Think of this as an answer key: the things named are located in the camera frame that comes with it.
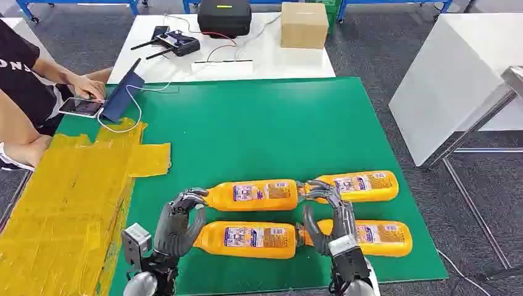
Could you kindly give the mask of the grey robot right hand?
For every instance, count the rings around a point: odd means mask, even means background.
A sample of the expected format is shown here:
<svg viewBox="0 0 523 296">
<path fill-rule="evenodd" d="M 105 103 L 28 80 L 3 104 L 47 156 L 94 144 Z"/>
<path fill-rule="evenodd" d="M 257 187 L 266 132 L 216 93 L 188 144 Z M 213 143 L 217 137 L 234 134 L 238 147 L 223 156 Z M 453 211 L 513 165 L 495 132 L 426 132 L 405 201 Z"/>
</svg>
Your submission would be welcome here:
<svg viewBox="0 0 523 296">
<path fill-rule="evenodd" d="M 307 205 L 303 207 L 303 223 L 316 251 L 330 257 L 349 253 L 361 255 L 361 247 L 356 239 L 352 204 L 343 201 L 337 189 L 324 181 L 310 180 L 307 184 L 311 185 L 312 189 L 305 195 L 306 198 L 325 199 L 332 208 L 333 226 L 330 235 L 327 235 L 320 230 L 312 209 Z"/>
</svg>

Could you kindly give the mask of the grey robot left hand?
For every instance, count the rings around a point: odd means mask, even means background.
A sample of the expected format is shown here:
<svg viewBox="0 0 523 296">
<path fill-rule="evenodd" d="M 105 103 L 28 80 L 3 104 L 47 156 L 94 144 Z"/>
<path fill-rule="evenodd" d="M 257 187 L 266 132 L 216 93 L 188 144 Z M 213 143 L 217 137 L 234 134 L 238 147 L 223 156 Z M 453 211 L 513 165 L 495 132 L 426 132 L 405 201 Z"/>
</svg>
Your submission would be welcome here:
<svg viewBox="0 0 523 296">
<path fill-rule="evenodd" d="M 164 205 L 155 230 L 156 252 L 178 258 L 188 253 L 206 225 L 206 196 L 208 190 L 192 187 Z"/>
</svg>

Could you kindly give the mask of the person's right hand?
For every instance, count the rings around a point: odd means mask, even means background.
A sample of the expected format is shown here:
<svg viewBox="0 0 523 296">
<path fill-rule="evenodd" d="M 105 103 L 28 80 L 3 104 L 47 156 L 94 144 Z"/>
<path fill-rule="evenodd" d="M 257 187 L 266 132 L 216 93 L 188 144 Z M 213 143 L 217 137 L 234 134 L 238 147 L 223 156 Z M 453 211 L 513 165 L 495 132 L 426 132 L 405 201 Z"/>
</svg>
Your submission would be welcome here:
<svg viewBox="0 0 523 296">
<path fill-rule="evenodd" d="M 105 84 L 87 76 L 72 75 L 67 84 L 73 93 L 80 98 L 102 102 L 105 99 Z"/>
</svg>

